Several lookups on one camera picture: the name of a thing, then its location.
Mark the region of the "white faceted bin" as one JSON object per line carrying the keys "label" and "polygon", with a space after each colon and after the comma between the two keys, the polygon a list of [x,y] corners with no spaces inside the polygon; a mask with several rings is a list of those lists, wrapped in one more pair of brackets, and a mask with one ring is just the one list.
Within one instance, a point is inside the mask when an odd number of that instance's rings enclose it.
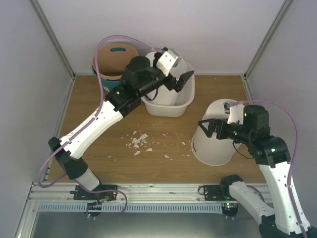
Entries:
{"label": "white faceted bin", "polygon": [[[185,73],[187,70],[187,64],[182,56],[172,49],[173,52],[178,56],[176,65],[170,70],[170,74],[179,80],[181,74]],[[153,90],[145,96],[145,99],[152,104],[156,105],[175,105],[178,93],[175,90],[169,91],[164,85],[158,90]]]}

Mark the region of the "white rectangular basin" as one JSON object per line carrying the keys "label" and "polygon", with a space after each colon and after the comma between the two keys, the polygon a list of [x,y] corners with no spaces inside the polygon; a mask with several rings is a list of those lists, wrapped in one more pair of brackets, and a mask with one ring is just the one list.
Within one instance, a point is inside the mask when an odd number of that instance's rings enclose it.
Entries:
{"label": "white rectangular basin", "polygon": [[141,98],[145,103],[146,110],[149,114],[159,117],[180,117],[182,116],[188,105],[190,105],[195,97],[195,75],[187,81],[182,91],[178,93],[174,105],[159,105],[148,101],[145,97]]}

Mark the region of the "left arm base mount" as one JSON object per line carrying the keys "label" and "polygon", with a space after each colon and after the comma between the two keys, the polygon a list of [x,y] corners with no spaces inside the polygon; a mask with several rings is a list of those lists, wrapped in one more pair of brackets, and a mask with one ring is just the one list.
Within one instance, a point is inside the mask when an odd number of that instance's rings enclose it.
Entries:
{"label": "left arm base mount", "polygon": [[87,200],[87,201],[113,201],[116,200],[117,185],[102,184],[93,191],[86,191],[82,186],[77,185],[75,190],[70,191],[74,200]]}

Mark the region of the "large white round bin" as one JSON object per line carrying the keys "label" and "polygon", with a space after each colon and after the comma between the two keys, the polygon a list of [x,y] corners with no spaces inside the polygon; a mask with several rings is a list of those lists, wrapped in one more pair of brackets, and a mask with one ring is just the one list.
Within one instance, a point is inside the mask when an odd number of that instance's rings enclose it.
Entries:
{"label": "large white round bin", "polygon": [[[232,99],[219,99],[212,102],[202,119],[224,119],[227,121],[229,115],[224,112],[223,103],[230,100]],[[207,138],[200,127],[197,128],[192,137],[191,147],[195,157],[209,166],[224,165],[235,153],[231,139],[218,140],[215,133],[211,138]]]}

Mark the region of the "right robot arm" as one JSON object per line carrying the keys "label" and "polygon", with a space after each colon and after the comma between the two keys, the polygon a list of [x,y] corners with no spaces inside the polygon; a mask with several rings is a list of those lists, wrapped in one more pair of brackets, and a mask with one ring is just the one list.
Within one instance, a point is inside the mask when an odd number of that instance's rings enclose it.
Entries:
{"label": "right robot arm", "polygon": [[237,200],[259,225],[263,238],[315,238],[317,229],[310,225],[294,183],[290,177],[291,157],[285,141],[271,135],[269,113],[260,105],[224,105],[233,116],[238,108],[242,119],[204,119],[198,122],[207,137],[231,139],[247,146],[269,188],[273,207],[254,194],[238,175],[221,179],[219,195],[223,200]]}

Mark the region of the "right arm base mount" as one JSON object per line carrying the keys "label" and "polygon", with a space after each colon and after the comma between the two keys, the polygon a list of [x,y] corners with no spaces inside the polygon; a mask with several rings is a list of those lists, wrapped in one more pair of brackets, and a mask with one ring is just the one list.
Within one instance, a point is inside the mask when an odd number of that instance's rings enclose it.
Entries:
{"label": "right arm base mount", "polygon": [[205,201],[236,201],[230,195],[223,195],[219,185],[201,185],[198,186],[197,192],[204,197]]}

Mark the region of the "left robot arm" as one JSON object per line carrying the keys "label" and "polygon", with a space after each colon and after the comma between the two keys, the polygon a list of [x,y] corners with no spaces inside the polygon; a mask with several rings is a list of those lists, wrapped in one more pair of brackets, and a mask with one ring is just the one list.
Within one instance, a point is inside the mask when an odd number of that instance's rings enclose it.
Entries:
{"label": "left robot arm", "polygon": [[178,55],[168,48],[156,52],[153,60],[134,57],[125,67],[119,84],[101,98],[94,113],[66,136],[49,140],[52,156],[66,175],[83,187],[90,200],[101,197],[102,182],[82,159],[84,152],[108,128],[140,106],[141,98],[152,91],[164,86],[169,91],[180,92],[194,71],[175,77],[171,71],[179,61]]}

